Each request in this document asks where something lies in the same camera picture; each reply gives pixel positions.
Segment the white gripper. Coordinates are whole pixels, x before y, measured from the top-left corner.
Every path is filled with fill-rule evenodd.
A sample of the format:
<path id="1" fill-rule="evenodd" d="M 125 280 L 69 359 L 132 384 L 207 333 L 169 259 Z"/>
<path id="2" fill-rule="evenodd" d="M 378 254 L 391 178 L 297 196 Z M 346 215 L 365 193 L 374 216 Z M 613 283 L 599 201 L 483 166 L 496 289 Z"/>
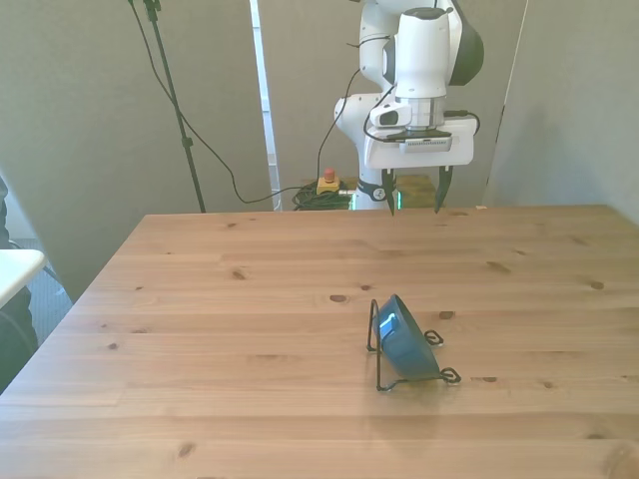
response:
<path id="1" fill-rule="evenodd" d="M 404 143 L 384 143 L 364 136 L 362 164 L 382 171 L 382 186 L 388 208 L 395 214 L 396 179 L 394 170 L 440 167 L 435 193 L 434 211 L 443 206 L 452 182 L 452 167 L 465 166 L 474 157 L 475 119 L 446 119 L 441 132 L 449 133 L 443 139 L 407 140 Z"/>

